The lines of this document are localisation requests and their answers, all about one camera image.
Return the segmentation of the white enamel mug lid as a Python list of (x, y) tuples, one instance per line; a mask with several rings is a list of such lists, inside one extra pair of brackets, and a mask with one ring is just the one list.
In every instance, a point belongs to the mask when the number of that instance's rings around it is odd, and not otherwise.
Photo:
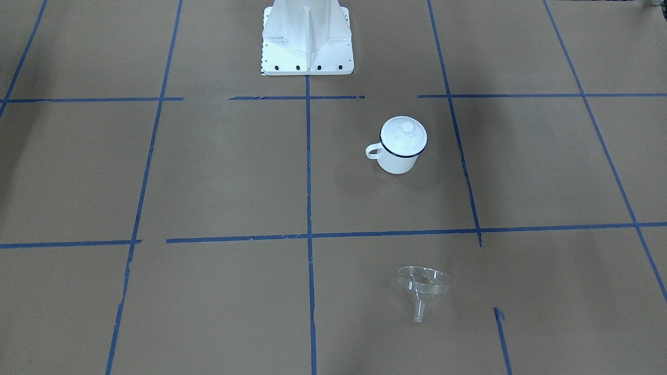
[(379, 137), (388, 152), (402, 158), (418, 156), (427, 145), (426, 129), (419, 121), (408, 116), (388, 119), (381, 126)]

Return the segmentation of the clear glass funnel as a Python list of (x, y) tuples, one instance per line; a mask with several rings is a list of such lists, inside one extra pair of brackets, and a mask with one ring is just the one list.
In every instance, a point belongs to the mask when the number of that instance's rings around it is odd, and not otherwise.
[(429, 267), (402, 266), (397, 274), (398, 285), (412, 298), (414, 322), (418, 323), (423, 322), (427, 299), (448, 293), (452, 282), (447, 273)]

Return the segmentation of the white enamel mug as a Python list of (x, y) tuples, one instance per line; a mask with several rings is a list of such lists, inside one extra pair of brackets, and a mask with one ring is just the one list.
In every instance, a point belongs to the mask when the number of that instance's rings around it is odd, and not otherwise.
[(426, 146), (424, 126), (412, 117), (396, 116), (381, 126), (379, 142), (367, 146), (365, 156), (388, 173), (403, 174), (413, 168)]

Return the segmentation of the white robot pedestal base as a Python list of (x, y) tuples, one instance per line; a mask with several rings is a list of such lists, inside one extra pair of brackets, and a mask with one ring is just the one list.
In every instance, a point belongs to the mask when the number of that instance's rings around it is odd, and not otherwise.
[(338, 1), (274, 1), (263, 13), (265, 76), (352, 74), (350, 12)]

